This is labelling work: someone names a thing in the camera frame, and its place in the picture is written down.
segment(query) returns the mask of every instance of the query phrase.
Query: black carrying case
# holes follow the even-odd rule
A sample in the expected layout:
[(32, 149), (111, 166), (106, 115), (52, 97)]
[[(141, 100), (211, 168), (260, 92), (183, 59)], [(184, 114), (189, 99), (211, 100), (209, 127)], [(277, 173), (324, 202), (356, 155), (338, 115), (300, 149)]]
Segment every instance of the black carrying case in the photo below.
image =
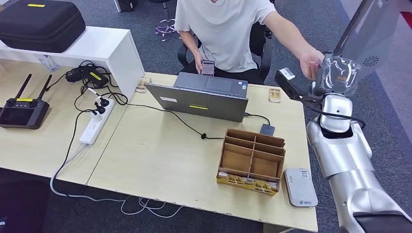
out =
[(85, 29), (72, 2), (20, 0), (0, 12), (0, 40), (14, 49), (64, 52)]

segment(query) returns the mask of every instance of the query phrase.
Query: small box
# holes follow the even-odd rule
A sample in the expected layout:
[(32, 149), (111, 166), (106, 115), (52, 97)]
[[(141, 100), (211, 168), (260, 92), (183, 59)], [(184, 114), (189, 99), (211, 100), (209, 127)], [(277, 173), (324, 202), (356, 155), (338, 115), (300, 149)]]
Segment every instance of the small box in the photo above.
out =
[(284, 146), (282, 138), (227, 130), (217, 182), (274, 196), (279, 191)]
[(17, 1), (0, 12), (0, 40), (14, 49), (64, 52), (85, 29), (68, 1)]

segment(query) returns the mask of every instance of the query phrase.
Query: white label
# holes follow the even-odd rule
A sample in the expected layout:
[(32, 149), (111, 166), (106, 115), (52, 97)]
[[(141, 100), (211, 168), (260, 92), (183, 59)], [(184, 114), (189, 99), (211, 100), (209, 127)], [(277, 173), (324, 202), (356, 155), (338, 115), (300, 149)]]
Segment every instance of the white label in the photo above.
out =
[(173, 98), (160, 97), (160, 99), (161, 99), (161, 100), (164, 100), (164, 101), (170, 101), (170, 102), (176, 102), (176, 103), (177, 103), (177, 100), (176, 100), (176, 99), (173, 99)]
[(300, 171), (300, 175), (302, 178), (308, 178), (308, 172), (307, 171)]

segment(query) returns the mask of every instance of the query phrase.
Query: black pants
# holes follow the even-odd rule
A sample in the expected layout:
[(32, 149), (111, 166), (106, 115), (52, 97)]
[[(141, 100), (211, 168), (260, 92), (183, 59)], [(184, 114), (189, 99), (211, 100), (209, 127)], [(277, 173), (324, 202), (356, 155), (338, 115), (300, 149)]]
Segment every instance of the black pants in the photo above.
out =
[[(195, 61), (189, 63), (189, 65), (187, 67), (184, 67), (180, 72), (197, 74), (198, 72), (196, 70)], [(240, 73), (229, 73), (221, 69), (215, 68), (215, 76), (228, 79), (240, 79), (252, 84), (265, 85), (263, 83), (263, 80), (259, 77), (257, 69), (250, 69)]]

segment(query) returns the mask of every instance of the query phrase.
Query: white power strip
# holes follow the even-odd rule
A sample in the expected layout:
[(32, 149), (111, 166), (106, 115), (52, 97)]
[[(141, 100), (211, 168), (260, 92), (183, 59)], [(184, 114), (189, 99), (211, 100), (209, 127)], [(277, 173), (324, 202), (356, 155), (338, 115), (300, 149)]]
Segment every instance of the white power strip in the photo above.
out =
[(89, 146), (93, 145), (96, 142), (97, 137), (103, 129), (104, 124), (109, 118), (110, 113), (112, 112), (116, 102), (113, 99), (106, 99), (109, 101), (109, 105), (104, 107), (106, 111), (102, 114), (101, 120), (91, 119), (89, 124), (86, 126), (85, 131), (80, 137), (80, 142), (88, 144)]

